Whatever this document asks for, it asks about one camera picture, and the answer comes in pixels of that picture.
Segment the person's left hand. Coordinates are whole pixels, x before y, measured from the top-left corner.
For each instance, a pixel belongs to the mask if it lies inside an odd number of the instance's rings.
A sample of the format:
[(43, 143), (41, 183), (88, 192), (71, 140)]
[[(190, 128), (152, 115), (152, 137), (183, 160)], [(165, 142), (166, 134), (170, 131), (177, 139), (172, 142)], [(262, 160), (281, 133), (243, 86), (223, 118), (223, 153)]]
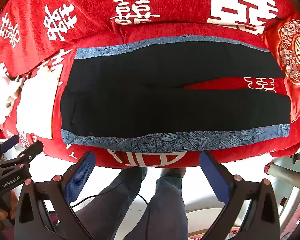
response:
[(10, 206), (11, 206), (10, 211), (6, 212), (6, 211), (0, 209), (0, 230), (7, 229), (7, 227), (3, 224), (4, 220), (6, 220), (7, 218), (15, 219), (17, 205), (18, 205), (18, 197), (15, 194), (15, 192), (12, 190), (10, 192)]

